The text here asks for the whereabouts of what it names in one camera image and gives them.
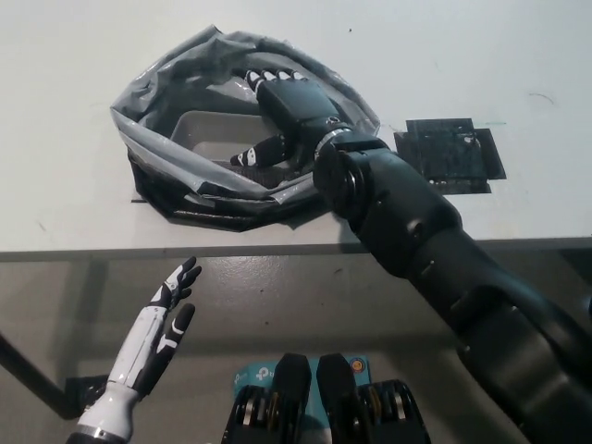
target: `silver metal ring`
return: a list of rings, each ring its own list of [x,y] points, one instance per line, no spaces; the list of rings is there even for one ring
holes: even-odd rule
[[[314,160],[316,160],[316,158],[318,157],[318,154],[321,151],[321,148],[323,148],[323,146],[325,146],[325,143],[329,142],[331,139],[333,139],[338,134],[341,134],[342,132],[349,132],[349,131],[351,131],[351,129],[349,129],[349,128],[338,128],[338,129],[333,129],[331,132],[328,132],[327,134],[325,134],[323,139],[321,139],[321,142],[319,142],[316,145],[316,148],[314,148]]]
[[[125,444],[127,441],[109,432],[105,432],[101,427],[92,427],[90,425],[79,425],[76,431],[82,435],[100,439],[108,444]]]

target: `gray floor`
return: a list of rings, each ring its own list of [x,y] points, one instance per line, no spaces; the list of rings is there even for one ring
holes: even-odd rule
[[[590,328],[589,287],[556,253],[498,253]],[[53,380],[108,373],[138,310],[178,260],[1,264],[0,330]],[[405,282],[367,255],[200,261],[197,314],[178,356],[135,412],[133,442],[219,442],[231,380],[283,352],[365,353],[374,380],[408,382],[434,444],[524,443],[468,376],[450,332]],[[60,443],[57,419],[0,370],[0,441]]]

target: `robotic hand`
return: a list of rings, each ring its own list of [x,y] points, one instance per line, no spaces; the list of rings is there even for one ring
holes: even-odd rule
[[[202,272],[194,257],[180,265],[142,308],[109,375],[105,393],[78,421],[67,444],[123,444],[133,433],[132,410],[149,395],[167,369],[193,318],[187,303],[163,333],[167,315],[191,295],[190,286]]]
[[[249,70],[244,79],[281,133],[233,156],[232,165],[271,167],[287,160],[302,170],[329,139],[352,131],[323,89],[297,71]]]
[[[341,121],[313,81],[283,71],[245,79],[289,149],[262,144],[235,161],[278,160],[267,151],[299,166],[315,159],[314,185],[330,209],[450,326],[466,368],[524,435],[536,444],[590,442],[592,338],[496,264],[458,211],[383,141]]]

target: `black robotic arm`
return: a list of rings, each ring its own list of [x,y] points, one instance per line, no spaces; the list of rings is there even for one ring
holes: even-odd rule
[[[450,326],[462,362],[524,435],[535,444],[590,442],[592,338],[493,261],[458,211],[383,141],[342,121],[313,81],[281,71],[245,79],[294,165],[314,159],[329,208]],[[274,158],[270,145],[255,148],[253,158]]]

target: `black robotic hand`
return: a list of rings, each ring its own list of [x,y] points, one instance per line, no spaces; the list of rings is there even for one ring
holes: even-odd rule
[[[297,71],[249,70],[244,79],[280,134],[233,156],[232,165],[271,167],[287,160],[302,170],[328,140],[352,130],[320,85]]]

